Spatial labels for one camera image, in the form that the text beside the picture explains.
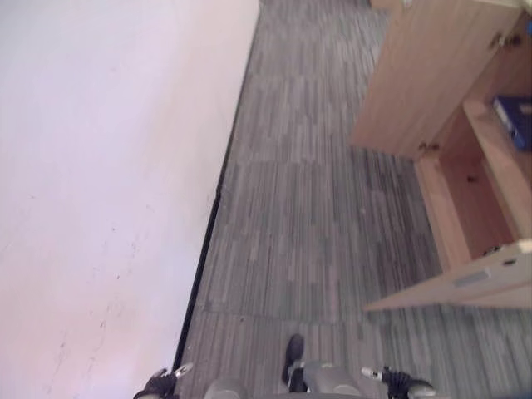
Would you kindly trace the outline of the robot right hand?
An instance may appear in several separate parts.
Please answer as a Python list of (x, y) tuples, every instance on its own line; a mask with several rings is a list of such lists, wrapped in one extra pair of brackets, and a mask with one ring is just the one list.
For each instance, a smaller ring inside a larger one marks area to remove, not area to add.
[(389, 367), (384, 367), (380, 371), (363, 367), (361, 373), (364, 377), (386, 385), (388, 398), (429, 398), (437, 394), (436, 389), (428, 381), (414, 378), (405, 372), (393, 371)]

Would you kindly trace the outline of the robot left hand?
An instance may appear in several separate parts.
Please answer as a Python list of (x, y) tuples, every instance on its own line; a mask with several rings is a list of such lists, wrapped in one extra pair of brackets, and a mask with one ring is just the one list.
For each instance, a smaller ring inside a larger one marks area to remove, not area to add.
[(149, 378), (145, 386), (133, 398), (179, 398), (180, 395), (176, 391), (178, 382), (193, 367), (194, 364), (188, 362), (173, 372), (169, 372), (166, 368), (160, 369)]

